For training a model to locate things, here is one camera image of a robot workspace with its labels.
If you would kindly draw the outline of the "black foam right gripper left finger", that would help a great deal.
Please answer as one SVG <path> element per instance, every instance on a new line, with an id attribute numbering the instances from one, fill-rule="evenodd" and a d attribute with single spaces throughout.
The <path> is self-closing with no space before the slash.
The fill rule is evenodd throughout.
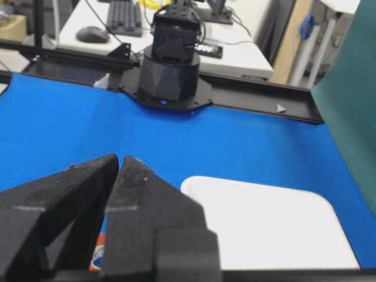
<path id="1" fill-rule="evenodd" d="M 109 154 L 1 191 L 1 278 L 87 266 L 118 170 Z"/>

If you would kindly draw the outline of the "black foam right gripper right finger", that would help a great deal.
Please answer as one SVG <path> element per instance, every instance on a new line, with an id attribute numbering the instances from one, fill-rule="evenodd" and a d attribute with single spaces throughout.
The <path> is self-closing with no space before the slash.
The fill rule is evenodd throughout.
<path id="1" fill-rule="evenodd" d="M 105 209 L 102 281 L 220 281 L 203 207 L 126 156 Z"/>

